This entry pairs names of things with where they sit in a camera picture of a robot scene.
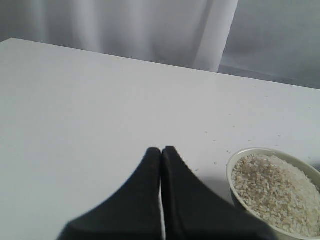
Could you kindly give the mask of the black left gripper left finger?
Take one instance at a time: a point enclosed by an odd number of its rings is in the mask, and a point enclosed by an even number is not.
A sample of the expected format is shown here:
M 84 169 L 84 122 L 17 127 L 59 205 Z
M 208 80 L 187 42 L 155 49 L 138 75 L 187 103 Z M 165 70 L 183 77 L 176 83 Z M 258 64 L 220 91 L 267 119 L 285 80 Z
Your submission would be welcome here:
M 161 240 L 161 151 L 147 149 L 137 169 L 106 201 L 71 220 L 60 240 Z

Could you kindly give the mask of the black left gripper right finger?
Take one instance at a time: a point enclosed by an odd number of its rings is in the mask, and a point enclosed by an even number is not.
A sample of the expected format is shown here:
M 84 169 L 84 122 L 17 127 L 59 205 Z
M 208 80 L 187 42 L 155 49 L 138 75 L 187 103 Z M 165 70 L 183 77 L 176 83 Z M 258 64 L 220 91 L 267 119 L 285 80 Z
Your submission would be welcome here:
M 271 228 L 232 206 L 188 168 L 173 146 L 162 151 L 161 198 L 168 240 L 275 240 Z

